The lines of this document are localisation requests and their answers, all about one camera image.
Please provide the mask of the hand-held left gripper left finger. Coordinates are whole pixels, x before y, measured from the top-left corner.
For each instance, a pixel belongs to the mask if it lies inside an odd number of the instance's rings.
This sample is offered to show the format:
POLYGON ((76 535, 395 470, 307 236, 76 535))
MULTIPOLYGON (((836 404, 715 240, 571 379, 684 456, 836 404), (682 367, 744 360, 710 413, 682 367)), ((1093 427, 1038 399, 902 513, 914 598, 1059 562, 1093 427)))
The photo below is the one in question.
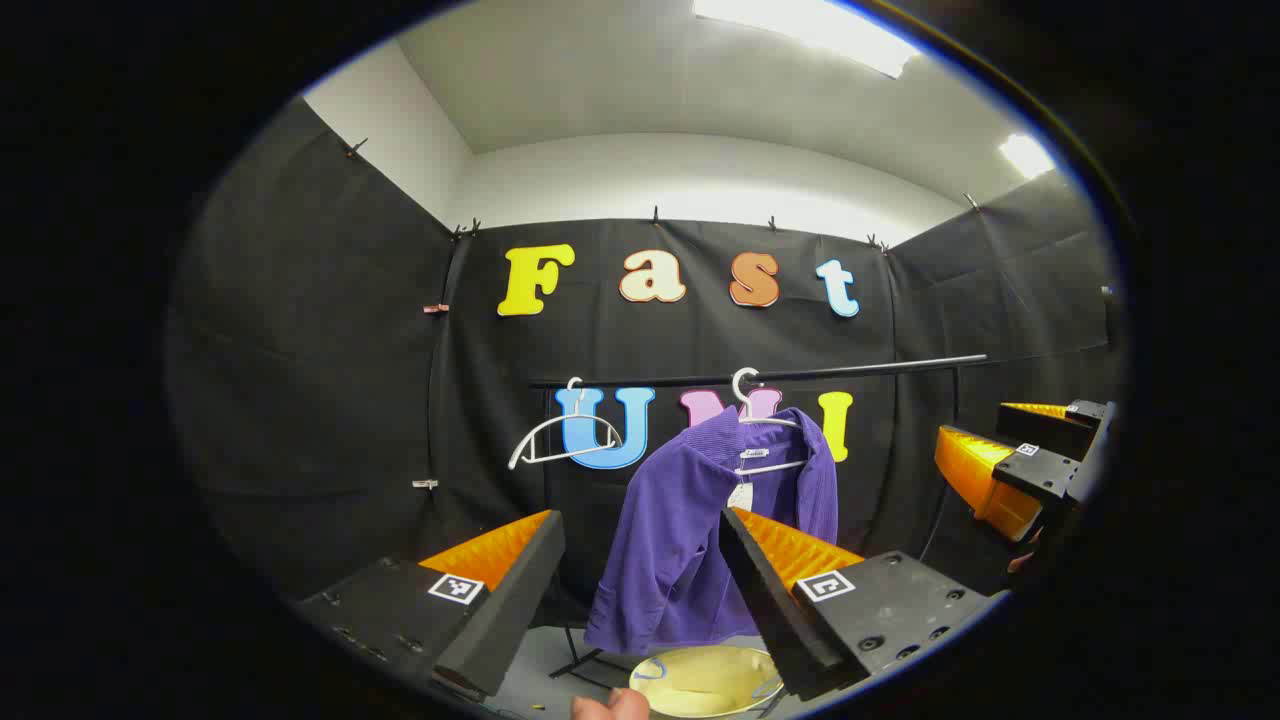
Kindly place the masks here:
POLYGON ((380 559, 296 609, 416 691, 484 701, 500 689, 563 552, 563 516, 544 510, 429 559, 380 559))

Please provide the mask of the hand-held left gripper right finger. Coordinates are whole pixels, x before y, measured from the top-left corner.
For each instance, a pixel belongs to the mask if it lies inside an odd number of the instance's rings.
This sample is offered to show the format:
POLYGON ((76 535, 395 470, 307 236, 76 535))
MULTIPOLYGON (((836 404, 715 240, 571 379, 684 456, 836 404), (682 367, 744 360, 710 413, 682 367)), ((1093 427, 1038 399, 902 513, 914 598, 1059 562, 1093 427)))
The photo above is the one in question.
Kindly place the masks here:
POLYGON ((864 559, 739 507, 721 512, 719 550, 783 688, 804 701, 900 673, 1006 600, 908 553, 864 559))

